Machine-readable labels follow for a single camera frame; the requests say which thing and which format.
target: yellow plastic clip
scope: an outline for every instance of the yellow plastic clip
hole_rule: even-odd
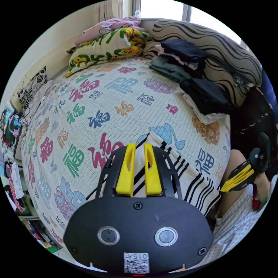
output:
[[[152,144],[145,143],[145,185],[146,185],[146,196],[159,195],[162,192],[160,178],[157,170],[156,159],[153,153]]]
[[[125,158],[116,186],[116,192],[118,194],[129,195],[130,197],[133,197],[135,149],[136,143],[127,145]]]
[[[242,169],[238,174],[236,174],[234,177],[226,181],[221,188],[221,192],[229,192],[232,188],[238,186],[241,184],[244,180],[249,178],[251,175],[254,174],[254,169],[252,169],[251,165],[248,164],[244,169]]]

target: screw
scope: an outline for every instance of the screw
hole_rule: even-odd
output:
[[[77,253],[77,249],[74,246],[71,246],[70,249],[73,253],[75,253],[75,254]]]
[[[206,252],[206,247],[203,247],[198,251],[198,255],[202,256],[205,252]]]
[[[142,205],[142,203],[140,203],[140,202],[135,202],[135,203],[133,204],[133,207],[134,207],[135,209],[141,209],[141,208],[143,207],[143,205]]]

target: pink pillow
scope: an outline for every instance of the pink pillow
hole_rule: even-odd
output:
[[[74,42],[76,46],[86,42],[92,41],[97,38],[102,37],[103,35],[110,33],[113,30],[120,29],[121,26],[124,24],[130,25],[133,24],[132,28],[136,28],[139,30],[143,30],[142,28],[138,27],[141,23],[140,19],[137,19],[135,16],[132,17],[124,17],[124,18],[112,18],[106,21],[102,21],[94,25],[93,27],[85,30]]]

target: person's leg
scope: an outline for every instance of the person's leg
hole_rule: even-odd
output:
[[[227,165],[227,168],[224,172],[222,183],[225,183],[228,180],[230,173],[241,163],[245,161],[244,155],[239,150],[231,150],[230,159]],[[219,209],[219,218],[221,218],[227,210],[238,200],[238,198],[246,190],[246,187],[241,191],[231,191],[227,193],[222,193],[221,196],[221,205]]]

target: dark blue folded clothing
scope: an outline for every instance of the dark blue folded clothing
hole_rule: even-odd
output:
[[[165,53],[173,53],[183,62],[197,63],[207,58],[207,54],[203,50],[187,40],[162,41],[161,46],[164,48]]]
[[[188,82],[181,82],[180,87],[192,98],[198,110],[204,115],[210,113],[230,114],[235,110],[230,96],[213,82],[193,78]]]

